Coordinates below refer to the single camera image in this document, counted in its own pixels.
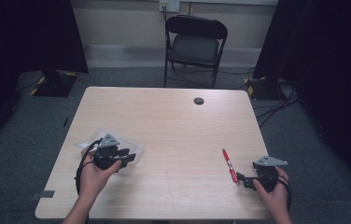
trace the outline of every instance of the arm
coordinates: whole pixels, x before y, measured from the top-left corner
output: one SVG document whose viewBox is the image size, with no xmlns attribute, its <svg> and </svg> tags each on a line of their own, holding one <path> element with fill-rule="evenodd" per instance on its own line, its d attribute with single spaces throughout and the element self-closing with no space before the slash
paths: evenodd
<svg viewBox="0 0 351 224">
<path fill-rule="evenodd" d="M 82 150 L 82 155 L 85 154 L 86 150 L 87 148 Z M 84 164 L 92 161 L 93 155 L 94 152 L 89 153 L 84 161 Z M 105 187 L 108 178 L 117 172 L 120 165 L 121 161 L 117 161 L 107 170 L 101 170 L 91 162 L 83 168 L 82 175 L 80 177 L 79 196 L 63 223 L 85 223 L 97 195 Z"/>
<path fill-rule="evenodd" d="M 284 172 L 278 167 L 275 167 L 275 169 L 280 175 L 279 178 L 284 177 L 286 180 L 288 180 L 288 175 L 286 174 L 286 172 Z M 277 224 L 292 223 L 287 209 L 288 193 L 286 187 L 277 182 L 276 186 L 274 187 L 274 190 L 268 193 L 257 179 L 254 179 L 253 183 L 258 193 L 260 194 L 260 197 L 265 203 L 266 208 L 271 213 L 274 222 Z"/>
</svg>

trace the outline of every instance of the black cable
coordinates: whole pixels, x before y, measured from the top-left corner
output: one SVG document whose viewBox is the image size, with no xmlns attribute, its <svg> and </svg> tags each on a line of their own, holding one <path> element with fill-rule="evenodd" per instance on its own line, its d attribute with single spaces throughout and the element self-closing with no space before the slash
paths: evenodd
<svg viewBox="0 0 351 224">
<path fill-rule="evenodd" d="M 27 86 L 21 87 L 21 88 L 17 89 L 16 91 L 22 91 L 22 90 L 24 90 L 24 89 L 26 89 L 26 88 L 28 88 L 28 87 L 33 86 L 33 85 L 36 84 L 43 76 L 44 76 L 44 74 L 41 72 L 41 76 L 39 76 L 39 78 L 38 78 L 36 81 L 34 81 L 34 82 L 28 84 Z"/>
<path fill-rule="evenodd" d="M 88 154 L 91 152 L 91 150 L 93 149 L 94 145 L 99 144 L 101 141 L 102 141 L 102 139 L 96 140 L 93 143 L 91 143 L 91 145 L 88 146 L 88 148 L 86 149 L 85 154 L 83 154 L 83 156 L 82 156 L 82 159 L 81 159 L 81 161 L 79 163 L 79 166 L 77 168 L 77 175 L 76 175 L 76 177 L 74 177 L 74 179 L 76 180 L 77 195 L 79 195 L 79 191 L 80 191 L 80 177 L 82 175 L 82 169 L 87 164 L 91 163 L 92 161 L 89 161 L 89 162 L 87 162 L 85 164 L 83 164 L 83 162 L 86 160 L 86 157 L 88 157 Z M 86 220 L 85 220 L 85 224 L 88 224 L 88 223 L 89 223 L 89 214 L 88 214 L 88 216 L 86 217 Z"/>
<path fill-rule="evenodd" d="M 167 7 L 161 7 L 161 12 L 163 13 L 164 22 L 167 22 Z"/>
<path fill-rule="evenodd" d="M 282 175 L 277 175 L 277 176 L 282 177 L 284 180 L 286 180 L 287 184 L 289 184 L 289 181 L 285 177 L 283 177 Z"/>
<path fill-rule="evenodd" d="M 237 75 L 237 76 L 241 76 L 241 75 L 249 75 L 251 74 L 251 70 L 254 69 L 255 67 L 251 67 L 249 68 L 248 72 L 245 72 L 245 73 L 231 73 L 231 72 L 224 72 L 224 71 L 218 71 L 219 73 L 225 73 L 225 74 L 230 74 L 230 75 Z M 179 77 L 179 78 L 182 78 L 181 79 L 177 79 L 177 78 L 173 78 L 173 77 L 168 77 L 169 79 L 172 79 L 172 80 L 176 80 L 176 81 L 184 81 L 184 82 L 188 82 L 188 83 L 191 83 L 191 84 L 196 84 L 196 85 L 200 85 L 204 88 L 211 88 L 209 85 L 205 85 L 203 83 L 200 83 L 200 82 L 195 82 L 195 81 L 192 81 L 186 77 L 182 77 L 180 76 L 178 73 L 184 73 L 184 74 L 191 74 L 191 73 L 200 73 L 200 72 L 211 72 L 211 70 L 198 70 L 198 71 L 182 71 L 180 69 L 177 69 L 177 68 L 174 68 L 174 74 Z M 243 87 L 245 86 L 245 83 L 237 88 L 232 88 L 231 90 L 239 90 L 239 89 L 242 89 Z"/>
<path fill-rule="evenodd" d="M 297 98 L 295 101 L 293 101 L 293 102 L 291 102 L 291 103 L 289 103 L 289 104 L 287 104 L 287 105 L 282 105 L 282 106 L 278 107 L 277 109 L 275 109 L 275 110 L 272 112 L 272 114 L 270 114 L 270 115 L 260 124 L 260 128 L 263 126 L 263 124 L 264 124 L 272 115 L 274 115 L 275 112 L 277 112 L 278 110 L 280 110 L 280 109 L 282 109 L 282 108 L 284 108 L 284 107 L 286 107 L 286 106 L 290 106 L 290 105 L 293 105 L 293 104 L 297 103 L 298 100 L 299 100 L 299 98 Z"/>
<path fill-rule="evenodd" d="M 258 119 L 262 119 L 264 116 L 266 116 L 267 114 L 269 114 L 268 117 L 266 117 L 266 119 L 260 124 L 260 128 L 263 126 L 263 124 L 271 117 L 274 115 L 275 112 L 277 112 L 278 110 L 282 109 L 282 108 L 285 108 L 287 106 L 290 106 L 290 105 L 293 105 L 295 104 L 296 102 L 299 101 L 299 98 L 297 97 L 296 100 L 294 100 L 293 102 L 289 103 L 289 101 L 294 98 L 294 91 L 295 91 L 295 85 L 293 86 L 292 88 L 292 92 L 291 94 L 289 95 L 289 97 L 287 98 L 286 101 L 283 101 L 283 102 L 280 102 L 279 104 L 277 105 L 274 105 L 274 106 L 271 106 L 270 109 L 266 112 L 264 112 L 263 114 L 260 114 L 258 116 L 256 116 L 257 120 Z"/>
<path fill-rule="evenodd" d="M 263 109 L 263 108 L 273 108 L 276 106 L 279 106 L 283 104 L 283 102 L 277 103 L 276 105 L 263 105 L 263 106 L 258 106 L 258 107 L 254 107 L 253 109 Z"/>
<path fill-rule="evenodd" d="M 284 182 L 283 180 L 280 180 L 280 179 L 277 179 L 277 181 L 279 183 L 281 183 L 282 185 L 284 185 L 284 187 L 286 187 L 286 190 L 287 190 L 287 193 L 288 193 L 287 210 L 289 211 L 289 209 L 291 208 L 291 203 L 292 203 L 292 188 L 291 188 L 291 185 L 289 184 L 288 180 L 287 180 L 287 183 Z"/>
<path fill-rule="evenodd" d="M 190 2 L 190 8 L 192 7 L 192 3 Z M 190 16 L 190 8 L 188 8 L 188 15 Z"/>
</svg>

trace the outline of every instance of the black curtain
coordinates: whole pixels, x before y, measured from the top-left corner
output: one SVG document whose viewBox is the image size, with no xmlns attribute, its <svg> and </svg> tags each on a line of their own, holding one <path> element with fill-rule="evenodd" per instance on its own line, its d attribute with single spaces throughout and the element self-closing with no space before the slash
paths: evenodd
<svg viewBox="0 0 351 224">
<path fill-rule="evenodd" d="M 26 71 L 88 73 L 69 0 L 0 0 L 0 107 Z"/>
<path fill-rule="evenodd" d="M 351 168 L 351 1 L 278 3 L 254 76 L 296 81 L 324 139 Z"/>
</svg>

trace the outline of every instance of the folding chair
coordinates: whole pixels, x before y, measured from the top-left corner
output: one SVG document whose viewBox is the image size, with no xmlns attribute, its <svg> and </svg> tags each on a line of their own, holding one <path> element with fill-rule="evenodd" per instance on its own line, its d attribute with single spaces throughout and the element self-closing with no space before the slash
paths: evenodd
<svg viewBox="0 0 351 224">
<path fill-rule="evenodd" d="M 165 24 L 166 56 L 164 83 L 166 87 L 167 65 L 174 63 L 212 68 L 214 89 L 219 62 L 228 37 L 228 29 L 220 21 L 186 15 L 169 18 Z"/>
</svg>

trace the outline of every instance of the wall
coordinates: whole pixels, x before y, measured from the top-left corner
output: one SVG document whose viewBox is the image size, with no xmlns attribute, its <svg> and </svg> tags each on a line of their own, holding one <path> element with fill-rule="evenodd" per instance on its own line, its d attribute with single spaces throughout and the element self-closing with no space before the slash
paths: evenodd
<svg viewBox="0 0 351 224">
<path fill-rule="evenodd" d="M 79 0 L 72 4 L 83 45 L 164 46 L 164 17 L 158 1 Z M 179 13 L 222 21 L 229 30 L 227 48 L 260 49 L 274 10 L 273 4 L 181 2 Z"/>
</svg>

